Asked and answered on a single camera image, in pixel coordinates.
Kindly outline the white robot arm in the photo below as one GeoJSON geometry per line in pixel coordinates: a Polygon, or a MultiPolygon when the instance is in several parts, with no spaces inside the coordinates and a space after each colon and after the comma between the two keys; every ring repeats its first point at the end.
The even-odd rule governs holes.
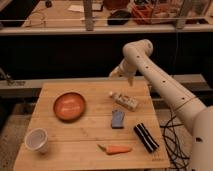
{"type": "Polygon", "coordinates": [[[213,171],[213,106],[207,107],[153,63],[152,52],[153,44],[148,39],[127,43],[123,47],[124,59],[109,76],[124,76],[133,85],[133,78],[139,71],[193,137],[188,171],[213,171]]]}

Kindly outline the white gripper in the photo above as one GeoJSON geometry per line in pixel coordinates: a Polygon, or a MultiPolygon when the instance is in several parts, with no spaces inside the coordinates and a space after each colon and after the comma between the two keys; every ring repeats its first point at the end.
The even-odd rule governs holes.
{"type": "Polygon", "coordinates": [[[128,78],[128,83],[133,86],[134,76],[136,74],[137,68],[131,65],[128,61],[123,59],[121,63],[116,66],[109,74],[110,77],[126,77],[128,78]]]}

